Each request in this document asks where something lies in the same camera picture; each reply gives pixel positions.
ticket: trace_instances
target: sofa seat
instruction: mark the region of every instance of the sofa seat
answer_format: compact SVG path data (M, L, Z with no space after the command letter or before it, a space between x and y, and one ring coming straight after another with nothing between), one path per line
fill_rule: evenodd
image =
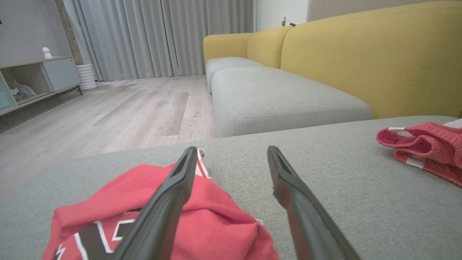
M262 67L263 64L241 57L222 57L207 61L205 72L207 74L207 85L209 92L212 92L212 79L215 73L224 68Z
M40 259L56 207L88 199L140 164L165 167L204 148L207 170L236 204L263 220L281 260L296 259L286 211L273 196L268 145L280 148L363 260L459 259L462 189L398 162L376 141L390 126L456 118L416 116L235 136L78 158L0 198L2 259Z
M276 68L222 69L212 89L218 137L373 119L358 98Z

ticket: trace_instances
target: sofa backrest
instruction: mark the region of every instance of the sofa backrest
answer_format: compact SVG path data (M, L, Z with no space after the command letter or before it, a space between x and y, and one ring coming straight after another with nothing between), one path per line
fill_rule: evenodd
M247 43L247 58L267 67L280 68L284 38L292 26L255 32Z
M281 69L366 102L376 118L457 117L462 109L462 2L360 12L297 25Z

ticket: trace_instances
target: wooden floor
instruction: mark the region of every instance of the wooden floor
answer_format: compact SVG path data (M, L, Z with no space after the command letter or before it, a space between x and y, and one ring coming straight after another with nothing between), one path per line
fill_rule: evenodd
M0 196L60 161L215 137L203 75L101 82L3 116Z

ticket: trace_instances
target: red jersey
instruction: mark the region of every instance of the red jersey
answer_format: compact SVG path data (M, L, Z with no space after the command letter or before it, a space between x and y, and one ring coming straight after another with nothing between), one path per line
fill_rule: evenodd
M106 259L172 168L140 165L88 200L57 208L43 259ZM198 162L198 168L203 173L203 163ZM178 222L171 259L277 258L268 231L212 180L196 173L191 197Z

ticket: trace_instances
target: white ribbed planter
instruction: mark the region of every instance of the white ribbed planter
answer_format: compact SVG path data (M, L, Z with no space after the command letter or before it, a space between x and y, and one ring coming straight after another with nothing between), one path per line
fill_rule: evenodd
M93 66L91 63L78 65L77 71L79 72L80 80L82 81L82 84L80 84L80 89L82 89L82 91L98 87L95 82L95 75L93 74Z

